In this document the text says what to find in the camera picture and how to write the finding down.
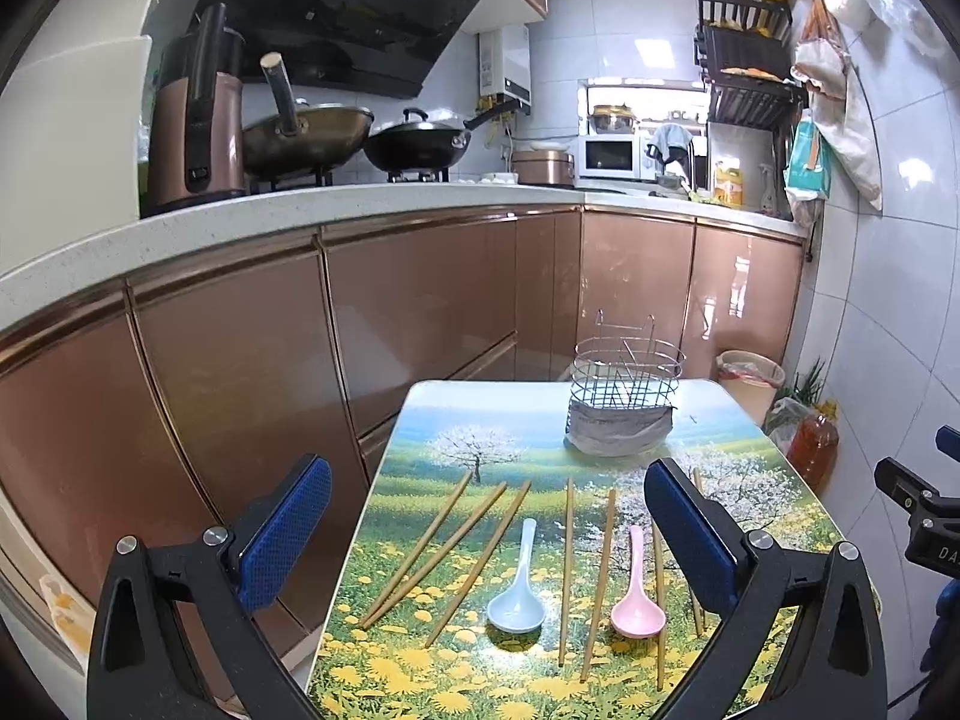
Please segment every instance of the spoon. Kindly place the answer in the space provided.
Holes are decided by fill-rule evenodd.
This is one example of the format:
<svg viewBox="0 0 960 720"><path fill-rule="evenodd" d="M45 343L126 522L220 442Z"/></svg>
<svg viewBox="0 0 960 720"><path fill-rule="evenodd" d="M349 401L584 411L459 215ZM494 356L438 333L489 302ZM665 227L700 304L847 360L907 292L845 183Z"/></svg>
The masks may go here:
<svg viewBox="0 0 960 720"><path fill-rule="evenodd" d="M523 520L520 560L514 582L487 605L487 621L506 634L529 634L544 624L546 610L530 589L530 556L534 550L536 519Z"/></svg>
<svg viewBox="0 0 960 720"><path fill-rule="evenodd" d="M611 610L610 621L621 637L652 637L666 625L666 615L643 591L643 529L640 525L630 526L630 546L630 587Z"/></svg>

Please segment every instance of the beige trash can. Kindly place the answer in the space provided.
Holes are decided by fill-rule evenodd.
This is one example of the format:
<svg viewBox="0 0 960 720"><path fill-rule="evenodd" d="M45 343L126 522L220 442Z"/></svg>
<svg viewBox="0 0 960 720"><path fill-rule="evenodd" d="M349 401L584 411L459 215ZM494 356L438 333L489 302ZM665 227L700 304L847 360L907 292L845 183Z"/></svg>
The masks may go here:
<svg viewBox="0 0 960 720"><path fill-rule="evenodd" d="M784 385L786 374L773 360L761 355L728 351L717 357L717 379L750 419L762 425L776 391Z"/></svg>

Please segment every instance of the chopstick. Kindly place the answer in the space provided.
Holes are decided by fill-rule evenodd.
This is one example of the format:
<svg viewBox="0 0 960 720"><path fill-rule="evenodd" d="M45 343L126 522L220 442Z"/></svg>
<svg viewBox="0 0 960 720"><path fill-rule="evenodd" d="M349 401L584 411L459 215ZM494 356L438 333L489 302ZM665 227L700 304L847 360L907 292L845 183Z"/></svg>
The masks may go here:
<svg viewBox="0 0 960 720"><path fill-rule="evenodd" d="M373 623L376 623L378 619L380 619L384 614L386 614L398 603L400 603L400 601L403 600L406 594L410 592L410 590L414 589L414 587L416 587L419 584L419 581L421 579L424 579L424 577L427 574L429 574L434 568L436 568L437 563L443 560L443 558L446 557L450 553L450 551L457 544L460 543L460 540L464 536L467 536L467 533L469 532L470 528L476 525L480 517L483 517L483 515L487 513L487 510L494 503L496 503L496 499L501 497L501 495L503 494L503 490L506 490L506 488L507 488L506 482L501 482L499 485L497 485L493 489L493 492L490 493L490 495L488 495L486 498L484 498L483 501L479 504L479 506L477 506L477 508L470 513L470 516L467 517L467 521L464 522L464 524L457 529L457 532L453 533L453 536L450 536L450 538L448 538L445 541L445 543L443 543L443 546L440 547L440 549L438 549L434 553L433 557L431 557L430 560L424 563L424 565L420 569L418 569L416 574L414 574L413 576L410 577L410 579L405 581L405 583L403 583L402 586L400 586L400 589L395 591L395 593L392 594L392 596L390 596L390 598L388 598L387 601L384 602L382 607L378 608L378 610L376 610L366 620L364 620L363 624L360 627L362 627L366 631L369 627L371 627Z"/></svg>
<svg viewBox="0 0 960 720"><path fill-rule="evenodd" d="M530 485L532 483L533 481L530 479L523 483L520 491L517 493L517 497L514 498L514 502L512 502L512 504L510 504L510 508L504 512L503 517L500 519L500 524L496 526L496 531L493 531L493 535L487 542L487 546L484 547L484 550L480 557L478 557L477 562L473 564L472 569L470 570L469 574L467 574L467 579L464 580L464 584L460 585L460 589L457 591L457 594L453 596L453 599L443 611L443 614L440 615L440 619L437 620L437 624L435 624L433 627L430 635L426 637L424 649L427 649L431 644L433 644L433 642L437 640L437 637L440 635L443 627L448 624L450 618L453 617L461 603L463 603L464 598L467 597L467 593L469 593L474 581L476 581L477 577L480 576L480 572L483 571L484 567L487 565L487 560L490 559L490 555L493 555L493 550L496 549L496 546L498 543L500 543L501 538L503 538L503 533L506 533L507 528L510 527L510 522L517 513L517 509L520 508L520 504L523 503L523 498L525 498L527 490L530 490Z"/></svg>
<svg viewBox="0 0 960 720"><path fill-rule="evenodd" d="M700 476L700 469L693 469L693 485L700 495L704 493L704 480ZM697 596L693 594L693 589L690 589L690 601L693 605L693 628L696 631L697 638L699 638L704 635L704 630L706 630L707 615L704 614L704 608L697 600Z"/></svg>
<svg viewBox="0 0 960 720"><path fill-rule="evenodd" d="M400 584L400 580L403 579L403 575L410 570L410 566L414 565L416 559L421 555L421 552L424 551L424 548L430 539L433 538L435 533L440 530L440 525L443 525L443 521L449 516L450 512L453 510L453 507L456 506L457 501L460 499L460 496L463 494L464 489L467 488L467 485L470 482L470 477L472 473L467 471L464 474L463 478L459 481L454 488L453 493L450 493L450 498L448 498L443 504L443 509L440 509L440 512L436 517L433 518L433 522L430 523L430 526L426 529L424 534L421 536L421 539L416 543L414 548L410 550L405 557L404 561L400 564L400 568L397 568L397 571L390 577L390 581L385 584L383 589L380 591L380 594L376 597L376 600L371 604L370 608L367 610L367 613L364 615L363 622L361 626L367 627L367 620L373 616L373 613L378 610L378 608L383 605L383 602L390 597L394 588Z"/></svg>
<svg viewBox="0 0 960 720"><path fill-rule="evenodd" d="M566 629L570 615L570 575L573 573L573 478L566 480L566 529L563 532L563 596L560 599L560 660L566 657Z"/></svg>
<svg viewBox="0 0 960 720"><path fill-rule="evenodd" d="M656 605L666 611L664 598L664 541L656 522L654 532L654 572L656 573ZM664 690L664 661L666 661L666 625L656 635L656 690Z"/></svg>
<svg viewBox="0 0 960 720"><path fill-rule="evenodd" d="M603 549L600 552L600 571L597 574L597 589L593 594L593 616L590 618L590 631L587 645L584 646L584 665L580 669L580 682L587 681L590 660L593 658L593 645L597 641L597 628L600 627L600 615L603 613L603 595L607 592L607 573L610 570L610 547L613 541L613 519L616 517L616 488L610 488L607 496L607 528L603 533Z"/></svg>

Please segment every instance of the white microwave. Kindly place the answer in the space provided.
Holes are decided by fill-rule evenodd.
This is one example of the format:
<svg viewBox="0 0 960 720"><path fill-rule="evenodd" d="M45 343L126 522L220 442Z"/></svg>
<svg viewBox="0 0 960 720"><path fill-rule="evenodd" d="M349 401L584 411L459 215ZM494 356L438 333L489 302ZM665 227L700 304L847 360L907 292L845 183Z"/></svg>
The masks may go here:
<svg viewBox="0 0 960 720"><path fill-rule="evenodd" d="M577 166L581 178L656 181L656 162L647 156L651 133L581 135Z"/></svg>

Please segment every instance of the tabletop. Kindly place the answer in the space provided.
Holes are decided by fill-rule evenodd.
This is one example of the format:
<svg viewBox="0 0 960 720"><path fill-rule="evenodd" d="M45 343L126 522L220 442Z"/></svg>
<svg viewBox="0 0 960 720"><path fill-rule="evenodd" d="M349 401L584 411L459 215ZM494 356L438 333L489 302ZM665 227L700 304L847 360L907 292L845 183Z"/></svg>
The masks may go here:
<svg viewBox="0 0 960 720"><path fill-rule="evenodd" d="M656 689L656 643L624 640L607 615L629 578L627 531L647 533L645 584L654 583L650 515L643 474L657 457L697 467L704 494L720 501L743 530L765 528L781 546L827 552L840 533L823 507L736 402L714 382L685 380L675 392L674 427L640 456L592 458L563 439L570 385L522 382L421 382L407 395L373 483L333 600L307 691L326 716L340 718L491 718L491 720L638 720L649 717L693 664L718 623L707 614L697 637L691 601L665 553L667 640L664 690ZM500 482L508 489L463 541L370 630L359 621L454 485L472 471L457 506L420 566ZM558 666L560 587L565 545L565 486L576 487L574 566L568 656ZM435 618L467 579L515 492L533 486L459 610L424 649ZM579 681L608 490L617 490L610 583L592 667ZM539 632L503 635L485 626L488 601L506 589L520 552L520 527L534 517L531 582L547 615ZM781 610L750 678L731 710L760 697L793 613Z"/></svg>

